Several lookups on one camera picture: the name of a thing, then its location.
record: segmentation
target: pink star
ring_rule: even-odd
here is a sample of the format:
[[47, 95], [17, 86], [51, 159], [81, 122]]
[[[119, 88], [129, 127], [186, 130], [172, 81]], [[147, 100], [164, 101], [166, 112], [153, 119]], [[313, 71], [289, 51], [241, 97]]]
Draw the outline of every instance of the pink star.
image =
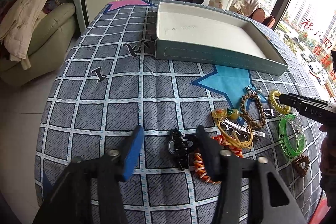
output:
[[105, 9], [104, 13], [113, 11], [128, 5], [137, 5], [137, 6], [152, 6], [151, 3], [145, 0], [119, 0], [108, 3], [108, 7]]

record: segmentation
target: green plastic wristband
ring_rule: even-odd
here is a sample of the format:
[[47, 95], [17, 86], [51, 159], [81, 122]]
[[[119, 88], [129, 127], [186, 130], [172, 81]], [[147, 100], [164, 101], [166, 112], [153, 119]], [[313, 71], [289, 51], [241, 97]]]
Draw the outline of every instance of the green plastic wristband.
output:
[[298, 134], [295, 134], [296, 137], [296, 144], [297, 147], [294, 150], [292, 146], [289, 143], [287, 131], [286, 131], [286, 123], [291, 122], [296, 118], [296, 115], [294, 114], [287, 114], [284, 118], [281, 119], [279, 123], [279, 140], [281, 147], [284, 151], [284, 153], [290, 157], [293, 158], [299, 154], [302, 153], [303, 147], [305, 145], [305, 135], [302, 133], [302, 130], [299, 130]]

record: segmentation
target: brown braided bracelet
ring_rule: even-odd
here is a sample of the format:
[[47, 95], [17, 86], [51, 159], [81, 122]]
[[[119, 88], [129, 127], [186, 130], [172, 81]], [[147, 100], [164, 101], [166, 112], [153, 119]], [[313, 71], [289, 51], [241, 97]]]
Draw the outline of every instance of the brown braided bracelet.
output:
[[310, 159], [308, 156], [301, 156], [293, 160], [292, 162], [293, 168], [298, 172], [299, 176], [303, 178], [308, 171], [310, 166]]
[[[259, 111], [259, 117], [260, 117], [259, 122], [253, 121], [253, 119], [249, 116], [249, 112], [245, 108], [245, 103], [248, 99], [255, 100], [255, 105], [257, 106], [257, 109]], [[265, 126], [266, 124], [265, 114], [263, 112], [263, 106], [261, 105], [258, 94], [249, 92], [243, 95], [240, 103], [240, 111], [241, 111], [240, 115], [243, 116], [245, 120], [251, 124], [252, 128], [263, 128]]]

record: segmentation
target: sofa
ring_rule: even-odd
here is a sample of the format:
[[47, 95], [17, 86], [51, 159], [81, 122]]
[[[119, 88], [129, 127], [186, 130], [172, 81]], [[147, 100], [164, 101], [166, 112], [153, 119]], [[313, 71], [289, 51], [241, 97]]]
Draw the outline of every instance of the sofa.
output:
[[21, 86], [61, 67], [78, 24], [73, 0], [59, 2], [63, 4], [48, 13], [33, 32], [27, 52], [31, 67], [23, 70], [20, 62], [1, 58], [1, 80], [11, 86]]

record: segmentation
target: orange coiled bracelet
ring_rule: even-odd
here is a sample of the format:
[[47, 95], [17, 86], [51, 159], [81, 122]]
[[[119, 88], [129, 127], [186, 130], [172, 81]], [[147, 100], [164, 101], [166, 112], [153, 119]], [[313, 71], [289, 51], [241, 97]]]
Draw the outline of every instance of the orange coiled bracelet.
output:
[[[211, 138], [214, 139], [214, 140], [216, 140], [216, 141], [218, 141], [218, 143], [220, 145], [228, 146], [229, 149], [232, 151], [232, 153], [234, 153], [237, 157], [243, 158], [243, 154], [242, 154], [241, 148], [237, 148], [237, 147], [231, 145], [225, 139], [225, 137], [223, 135], [218, 135], [218, 136], [211, 137]], [[220, 183], [219, 181], [216, 181], [216, 182], [212, 181], [211, 177], [209, 177], [207, 175], [207, 171], [206, 171], [206, 169], [204, 167], [204, 164], [203, 164], [202, 155], [199, 153], [199, 150], [198, 150], [198, 152], [194, 153], [194, 167], [195, 167], [196, 174], [199, 176], [199, 178], [201, 180], [204, 180], [205, 182], [209, 182], [209, 183], [212, 183], [212, 184]]]

